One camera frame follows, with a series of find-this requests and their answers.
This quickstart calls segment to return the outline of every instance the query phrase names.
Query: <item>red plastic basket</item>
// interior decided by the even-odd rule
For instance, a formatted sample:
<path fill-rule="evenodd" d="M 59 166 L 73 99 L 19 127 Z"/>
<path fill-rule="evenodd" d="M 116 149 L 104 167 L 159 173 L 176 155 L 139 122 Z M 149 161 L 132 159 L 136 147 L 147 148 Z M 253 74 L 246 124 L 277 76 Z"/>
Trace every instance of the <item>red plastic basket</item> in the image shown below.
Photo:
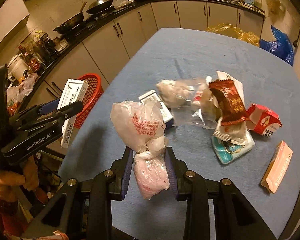
<path fill-rule="evenodd" d="M 77 114 L 75 119 L 74 127 L 80 128 L 84 120 L 86 120 L 91 109 L 94 107 L 98 99 L 103 94 L 103 88 L 101 86 L 101 78 L 94 73 L 88 73 L 78 78 L 78 80 L 85 80 L 89 86 L 82 100 L 83 110 Z"/>

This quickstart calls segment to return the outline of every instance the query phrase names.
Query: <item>person's hand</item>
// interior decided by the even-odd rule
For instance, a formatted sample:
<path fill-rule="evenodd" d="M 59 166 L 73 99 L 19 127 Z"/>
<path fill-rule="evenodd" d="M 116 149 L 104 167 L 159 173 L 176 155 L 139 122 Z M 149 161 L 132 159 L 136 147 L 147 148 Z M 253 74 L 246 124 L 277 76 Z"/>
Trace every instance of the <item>person's hand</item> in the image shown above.
<path fill-rule="evenodd" d="M 17 197 L 10 186 L 21 186 L 30 190 L 34 190 L 39 185 L 38 168 L 34 162 L 33 156 L 28 158 L 23 167 L 23 175 L 13 171 L 0 171 L 0 199 L 7 202 L 15 202 Z"/>

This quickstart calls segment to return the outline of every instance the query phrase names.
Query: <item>white cabinet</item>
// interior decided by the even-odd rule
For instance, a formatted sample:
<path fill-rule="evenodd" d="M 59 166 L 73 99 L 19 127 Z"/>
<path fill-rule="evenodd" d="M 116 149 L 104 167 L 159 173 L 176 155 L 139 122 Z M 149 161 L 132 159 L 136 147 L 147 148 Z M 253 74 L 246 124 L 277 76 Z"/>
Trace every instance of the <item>white cabinet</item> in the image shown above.
<path fill-rule="evenodd" d="M 238 9 L 238 28 L 242 29 L 245 32 L 253 32 L 260 37 L 262 25 L 263 17 Z"/>
<path fill-rule="evenodd" d="M 61 95 L 61 91 L 69 78 L 76 79 L 88 73 L 95 73 L 101 77 L 101 86 L 104 90 L 108 82 L 98 69 L 88 51 L 82 43 L 79 43 L 53 68 L 45 81 Z"/>
<path fill-rule="evenodd" d="M 138 14 L 139 21 L 141 22 L 142 31 L 145 35 L 146 41 L 148 41 L 158 31 L 151 4 L 141 6 L 135 11 Z"/>
<path fill-rule="evenodd" d="M 91 34 L 83 44 L 109 83 L 129 61 L 113 21 Z"/>
<path fill-rule="evenodd" d="M 180 28 L 178 6 L 176 1 L 151 3 L 158 30 L 161 28 Z"/>
<path fill-rule="evenodd" d="M 6 0 L 0 8 L 0 42 L 17 24 L 28 16 L 29 11 L 23 0 Z"/>
<path fill-rule="evenodd" d="M 180 27 L 206 31 L 208 27 L 207 3 L 199 1 L 177 1 Z"/>
<path fill-rule="evenodd" d="M 130 58 L 146 43 L 141 23 L 135 11 L 130 11 L 114 20 L 116 29 Z"/>
<path fill-rule="evenodd" d="M 208 27 L 215 27 L 222 23 L 229 23 L 237 26 L 238 9 L 218 3 L 207 3 L 208 6 Z"/>

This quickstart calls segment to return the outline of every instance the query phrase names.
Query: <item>red and white box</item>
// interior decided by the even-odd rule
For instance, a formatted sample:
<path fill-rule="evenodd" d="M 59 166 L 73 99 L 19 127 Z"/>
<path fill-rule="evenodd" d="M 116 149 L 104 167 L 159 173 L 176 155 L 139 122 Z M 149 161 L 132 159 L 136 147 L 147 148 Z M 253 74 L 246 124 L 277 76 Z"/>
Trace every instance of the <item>red and white box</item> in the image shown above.
<path fill-rule="evenodd" d="M 282 127 L 279 115 L 266 106 L 252 104 L 247 113 L 250 118 L 246 122 L 247 128 L 258 134 L 270 137 Z"/>

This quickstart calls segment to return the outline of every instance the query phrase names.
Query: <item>red sleeve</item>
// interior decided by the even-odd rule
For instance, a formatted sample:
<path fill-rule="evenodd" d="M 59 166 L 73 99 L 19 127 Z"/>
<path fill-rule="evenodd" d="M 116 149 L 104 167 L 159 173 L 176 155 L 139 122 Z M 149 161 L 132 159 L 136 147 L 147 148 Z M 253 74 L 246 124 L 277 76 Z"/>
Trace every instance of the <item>red sleeve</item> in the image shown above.
<path fill-rule="evenodd" d="M 9 203 L 0 199 L 0 213 L 14 215 L 17 212 L 18 201 Z"/>
<path fill-rule="evenodd" d="M 17 212 L 18 202 L 9 203 L 0 199 L 0 231 L 6 231 L 14 236 L 21 236 L 26 228 L 21 221 L 14 216 Z"/>

